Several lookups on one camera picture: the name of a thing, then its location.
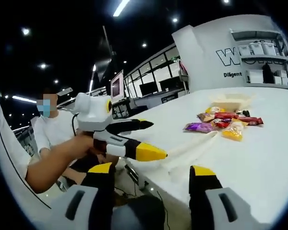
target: computer monitor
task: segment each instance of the computer monitor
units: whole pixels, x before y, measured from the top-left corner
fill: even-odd
[[[111,81],[111,98],[112,102],[116,102],[124,97],[124,73],[121,71]]]
[[[183,83],[180,81],[179,77],[169,78],[166,80],[162,80],[159,82],[162,91],[168,90],[176,90],[183,88]]]
[[[158,92],[157,84],[153,81],[147,84],[140,85],[142,96]]]

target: white table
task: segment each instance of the white table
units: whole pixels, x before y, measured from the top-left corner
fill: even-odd
[[[247,127],[242,142],[218,134],[181,157],[174,155],[171,150],[177,146],[203,138],[205,134],[185,133],[183,128],[199,122],[196,115],[209,107],[208,97],[221,93],[255,94],[249,111],[263,119],[264,127]],[[213,170],[223,187],[243,198],[261,223],[273,223],[288,205],[288,90],[247,87],[197,91],[134,118],[155,125],[128,137],[169,151],[169,157],[152,162],[127,160],[128,165],[180,204],[187,206],[189,202],[190,166],[200,165]]]

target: white shelf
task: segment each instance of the white shelf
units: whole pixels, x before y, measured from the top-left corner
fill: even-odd
[[[282,34],[279,31],[273,30],[241,30],[232,31],[233,38],[236,41],[249,39],[281,39]]]
[[[278,85],[278,84],[270,84],[270,83],[246,83],[247,87],[270,87],[270,88],[281,88],[288,89],[287,85]]]
[[[249,55],[249,56],[241,56],[241,60],[254,60],[254,59],[273,59],[277,61],[288,61],[288,57],[285,56],[274,56],[274,55]]]

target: yellow snack bag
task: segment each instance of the yellow snack bag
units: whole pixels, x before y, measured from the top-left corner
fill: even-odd
[[[225,109],[222,109],[220,107],[214,106],[206,109],[205,113],[207,114],[215,114],[215,113],[220,113],[220,112],[225,112]]]
[[[230,125],[224,131],[222,131],[222,135],[225,138],[241,141],[242,131],[247,125],[248,123],[246,122],[242,122],[238,119],[232,119]]]

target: candy bar wrapper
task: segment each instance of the candy bar wrapper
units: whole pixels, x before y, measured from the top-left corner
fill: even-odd
[[[210,123],[189,123],[184,129],[192,132],[209,133],[213,130],[213,126]]]
[[[214,119],[210,123],[214,127],[227,128],[229,126],[230,122],[231,122],[231,119],[224,119],[224,120],[222,120],[222,119]]]
[[[215,119],[232,119],[235,118],[237,119],[239,116],[236,113],[232,112],[222,112],[222,113],[215,113]]]
[[[212,114],[208,114],[208,113],[202,113],[202,114],[198,114],[197,117],[202,121],[202,122],[210,122],[212,121],[215,116]]]
[[[264,124],[263,120],[257,117],[239,117],[239,120],[248,123],[249,126],[258,126]]]
[[[224,131],[222,131],[222,135],[225,138],[241,141],[243,129],[247,125],[248,125],[248,123],[246,123],[246,122],[242,122],[242,121],[237,120],[237,119],[232,119],[229,126]]]
[[[205,113],[207,113],[207,114],[215,114],[218,112],[225,112],[225,109],[214,106],[214,107],[210,107],[210,108],[206,109],[206,111],[205,111]]]

